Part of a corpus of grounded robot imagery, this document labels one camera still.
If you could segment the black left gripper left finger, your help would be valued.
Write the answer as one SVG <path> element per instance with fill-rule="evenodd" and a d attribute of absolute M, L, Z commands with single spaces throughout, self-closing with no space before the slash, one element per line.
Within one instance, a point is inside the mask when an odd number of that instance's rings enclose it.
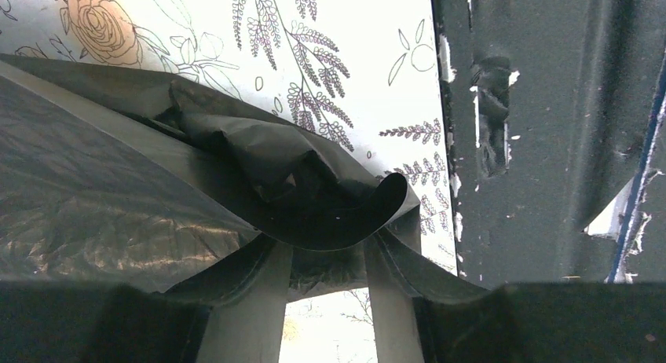
<path fill-rule="evenodd" d="M 292 248 L 261 235 L 164 293 L 1 283 L 4 362 L 276 362 Z"/>

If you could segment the black wrapping paper sheet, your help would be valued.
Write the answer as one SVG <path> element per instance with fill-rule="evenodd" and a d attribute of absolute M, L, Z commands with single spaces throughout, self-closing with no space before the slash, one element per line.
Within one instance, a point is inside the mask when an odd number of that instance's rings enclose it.
<path fill-rule="evenodd" d="M 481 295 L 421 256 L 404 175 L 176 75 L 1 57 L 1 277 L 118 281 L 215 302 L 293 247 L 289 301 L 363 287 L 378 240 L 410 294 Z"/>

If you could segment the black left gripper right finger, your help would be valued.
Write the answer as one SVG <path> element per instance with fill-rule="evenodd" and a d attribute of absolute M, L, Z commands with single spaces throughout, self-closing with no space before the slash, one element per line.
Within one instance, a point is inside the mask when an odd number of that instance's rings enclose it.
<path fill-rule="evenodd" d="M 662 362 L 665 286 L 505 284 L 443 270 L 388 232 L 364 243 L 381 362 Z"/>

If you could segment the floral patterned table cloth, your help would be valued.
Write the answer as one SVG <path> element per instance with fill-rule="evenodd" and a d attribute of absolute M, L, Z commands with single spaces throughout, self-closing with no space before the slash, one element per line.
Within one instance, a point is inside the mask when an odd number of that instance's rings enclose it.
<path fill-rule="evenodd" d="M 349 153 L 419 201 L 420 254 L 443 270 L 448 184 L 430 0 L 1 0 L 1 57 L 176 75 Z M 363 287 L 289 301 L 330 304 Z"/>

